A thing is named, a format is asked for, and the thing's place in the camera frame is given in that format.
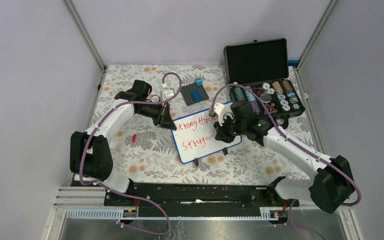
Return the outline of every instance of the white wall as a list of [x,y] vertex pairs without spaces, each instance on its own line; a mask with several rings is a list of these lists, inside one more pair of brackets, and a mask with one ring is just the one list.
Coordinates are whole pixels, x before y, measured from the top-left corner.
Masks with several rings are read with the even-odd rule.
[[384,1],[340,1],[301,72],[329,154],[361,188],[364,239],[384,239]]
[[298,60],[329,0],[74,0],[107,64],[222,64],[226,45],[286,38]]
[[40,239],[99,72],[61,0],[0,0],[0,240]]

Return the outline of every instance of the blue block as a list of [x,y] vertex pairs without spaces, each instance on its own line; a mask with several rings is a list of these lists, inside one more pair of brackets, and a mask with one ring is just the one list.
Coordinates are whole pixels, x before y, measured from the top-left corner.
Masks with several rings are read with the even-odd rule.
[[200,77],[198,77],[197,79],[195,79],[195,83],[196,83],[197,86],[202,86],[203,85],[203,80]]
[[201,102],[201,95],[200,95],[200,92],[198,92],[198,90],[193,90],[190,92],[193,96],[193,99],[195,99],[195,103],[199,103]]

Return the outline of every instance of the black case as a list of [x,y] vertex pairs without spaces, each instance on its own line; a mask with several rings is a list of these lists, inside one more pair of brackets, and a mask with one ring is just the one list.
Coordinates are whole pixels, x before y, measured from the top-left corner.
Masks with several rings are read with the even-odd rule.
[[[226,75],[228,83],[238,83],[243,86],[250,86],[252,89],[261,88],[263,83],[269,83],[273,88],[273,82],[281,82],[289,77],[288,69],[288,51],[285,38],[269,41],[254,41],[252,43],[228,45],[224,48],[224,61],[226,64]],[[293,92],[298,99],[299,109],[292,107],[289,97],[285,93],[286,100],[289,103],[290,110],[285,111],[282,108],[276,94],[273,94],[270,103],[274,103],[277,112],[271,115],[275,120],[283,119],[283,128],[287,128],[289,118],[299,116],[305,111],[304,105],[297,94],[292,82],[289,81]],[[234,94],[234,87],[230,89],[230,99],[237,101]],[[257,101],[261,114],[264,115],[264,109]]]

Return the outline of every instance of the leaf pattern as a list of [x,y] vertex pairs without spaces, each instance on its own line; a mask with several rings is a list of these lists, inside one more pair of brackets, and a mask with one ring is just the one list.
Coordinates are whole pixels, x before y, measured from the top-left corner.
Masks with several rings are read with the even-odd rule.
[[[119,91],[132,87],[134,80],[143,80],[152,86],[152,94],[159,94],[165,73],[175,72],[182,84],[191,84],[202,78],[209,100],[186,106],[181,95],[170,102],[173,119],[210,107],[216,92],[226,84],[226,69],[213,65],[109,65],[102,84],[93,120],[98,120],[111,107]],[[289,79],[298,95],[295,69],[289,68]],[[167,85],[177,90],[177,79],[166,78]],[[218,102],[229,101],[229,91],[222,91]],[[312,147],[310,123],[305,114],[289,120],[286,131],[304,144]],[[267,185],[278,176],[305,179],[307,175],[279,153],[261,147],[243,138],[238,146],[229,148],[228,155],[217,152],[211,159],[204,157],[199,165],[179,161],[171,131],[155,127],[149,118],[135,115],[128,119],[110,143],[114,171],[136,182],[185,183],[185,184],[242,184]]]

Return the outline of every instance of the blue whiteboard frame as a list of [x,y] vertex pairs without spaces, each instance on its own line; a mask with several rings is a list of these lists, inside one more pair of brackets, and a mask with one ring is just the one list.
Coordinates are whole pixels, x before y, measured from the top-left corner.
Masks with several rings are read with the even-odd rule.
[[[228,102],[225,102],[224,104],[228,104],[228,103],[233,103],[233,101],[228,101]],[[194,112],[194,113],[191,113],[191,114],[186,115],[186,116],[182,116],[182,117],[176,118],[176,119],[173,120],[173,122],[174,122],[174,121],[177,121],[177,120],[180,120],[180,119],[187,118],[187,117],[189,117],[189,116],[191,116],[191,115],[195,115],[195,114],[199,114],[199,113],[208,111],[208,110],[209,110],[209,108],[204,109],[204,110],[201,110],[201,111],[197,111],[197,112]],[[182,158],[180,157],[180,153],[179,153],[178,143],[176,142],[175,134],[174,134],[173,132],[174,132],[174,131],[171,130],[171,136],[173,137],[174,145],[176,146],[176,151],[177,151],[177,154],[178,154],[178,156],[179,156],[179,160],[180,160],[180,162],[181,162],[182,164],[188,164],[188,163],[190,163],[190,162],[193,162],[194,160],[190,160],[190,161],[187,161],[187,162],[182,162]],[[230,149],[231,147],[234,147],[234,146],[239,145],[240,143],[242,143],[242,136],[239,135],[239,137],[240,137],[240,142],[239,142],[239,143],[237,143],[237,144],[235,144],[235,145],[232,145],[232,146],[228,146],[227,148]],[[211,154],[215,154],[215,153],[218,153],[218,152],[220,152],[220,151],[223,151],[223,149],[220,149],[220,150],[218,150],[218,151],[215,151],[215,152],[209,153],[209,154],[207,154],[207,155],[201,156],[201,157],[198,158],[198,159],[205,158],[206,156],[210,156]]]

